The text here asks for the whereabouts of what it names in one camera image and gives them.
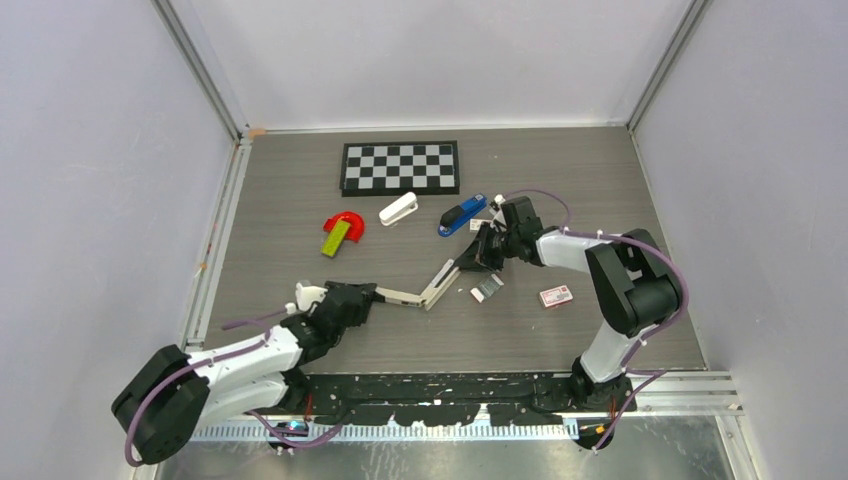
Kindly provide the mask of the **blue stapler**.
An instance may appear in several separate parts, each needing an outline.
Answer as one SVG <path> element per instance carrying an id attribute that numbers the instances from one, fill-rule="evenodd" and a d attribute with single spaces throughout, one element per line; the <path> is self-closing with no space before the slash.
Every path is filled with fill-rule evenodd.
<path id="1" fill-rule="evenodd" d="M 487 197 L 478 193 L 467 200 L 445 211 L 439 220 L 437 233 L 441 237 L 449 237 L 467 224 L 475 215 L 480 213 L 488 204 Z"/>

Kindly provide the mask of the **black and white stapler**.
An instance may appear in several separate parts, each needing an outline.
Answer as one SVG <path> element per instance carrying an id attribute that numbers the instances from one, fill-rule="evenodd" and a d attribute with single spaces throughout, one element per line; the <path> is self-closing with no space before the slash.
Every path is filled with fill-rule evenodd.
<path id="1" fill-rule="evenodd" d="M 382 303 L 423 308 L 429 311 L 452 286 L 460 275 L 460 269 L 453 259 L 445 262 L 439 272 L 419 294 L 377 287 L 375 300 Z"/>

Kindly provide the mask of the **green lego brick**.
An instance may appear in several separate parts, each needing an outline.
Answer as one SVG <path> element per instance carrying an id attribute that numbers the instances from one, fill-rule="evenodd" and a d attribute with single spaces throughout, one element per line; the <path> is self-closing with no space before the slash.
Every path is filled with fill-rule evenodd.
<path id="1" fill-rule="evenodd" d="M 345 241 L 350 228 L 351 224 L 345 220 L 329 220 L 324 226 L 327 237 L 321 247 L 321 254 L 334 258 Z"/>

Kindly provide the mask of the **checkerboard calibration board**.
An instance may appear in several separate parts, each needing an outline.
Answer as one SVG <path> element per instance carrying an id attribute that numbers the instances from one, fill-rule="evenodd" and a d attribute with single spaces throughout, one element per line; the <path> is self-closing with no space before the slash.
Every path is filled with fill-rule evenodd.
<path id="1" fill-rule="evenodd" d="M 339 189 L 344 197 L 457 195 L 456 141 L 346 143 Z"/>

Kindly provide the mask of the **red white staple box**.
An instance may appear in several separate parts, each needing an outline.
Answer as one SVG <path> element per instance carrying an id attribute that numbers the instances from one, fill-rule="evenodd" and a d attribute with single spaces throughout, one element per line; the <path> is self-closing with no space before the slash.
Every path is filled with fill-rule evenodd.
<path id="1" fill-rule="evenodd" d="M 565 305 L 572 302 L 573 299 L 573 294 L 567 285 L 549 288 L 539 293 L 539 300 L 544 308 Z"/>

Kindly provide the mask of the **red arch toy block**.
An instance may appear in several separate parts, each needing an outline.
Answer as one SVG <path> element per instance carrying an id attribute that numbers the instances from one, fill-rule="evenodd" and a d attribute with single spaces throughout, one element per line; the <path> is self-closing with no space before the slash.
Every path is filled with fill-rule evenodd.
<path id="1" fill-rule="evenodd" d="M 339 221 L 349 225 L 345 239 L 358 243 L 366 231 L 366 223 L 362 216 L 353 211 L 339 212 L 325 221 L 323 231 L 330 233 Z"/>

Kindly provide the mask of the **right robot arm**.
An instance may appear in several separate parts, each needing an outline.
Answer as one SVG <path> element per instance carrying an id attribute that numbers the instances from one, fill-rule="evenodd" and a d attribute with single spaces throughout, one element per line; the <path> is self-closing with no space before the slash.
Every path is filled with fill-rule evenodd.
<path id="1" fill-rule="evenodd" d="M 572 365 L 566 397 L 572 406 L 589 411 L 620 405 L 627 388 L 625 368 L 641 342 L 688 307 L 682 273 L 644 229 L 611 235 L 546 226 L 526 196 L 500 203 L 456 264 L 462 271 L 497 272 L 513 258 L 589 275 L 602 323 Z"/>

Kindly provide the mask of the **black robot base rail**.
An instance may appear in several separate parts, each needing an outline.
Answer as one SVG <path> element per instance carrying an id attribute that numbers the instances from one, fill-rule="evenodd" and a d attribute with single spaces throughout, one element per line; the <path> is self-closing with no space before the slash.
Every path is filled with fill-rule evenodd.
<path id="1" fill-rule="evenodd" d="M 298 374 L 270 415 L 309 417 L 320 425 L 427 427 L 471 424 L 554 425 L 566 413 L 610 419 L 635 406 L 630 379 L 585 387 L 569 373 Z"/>

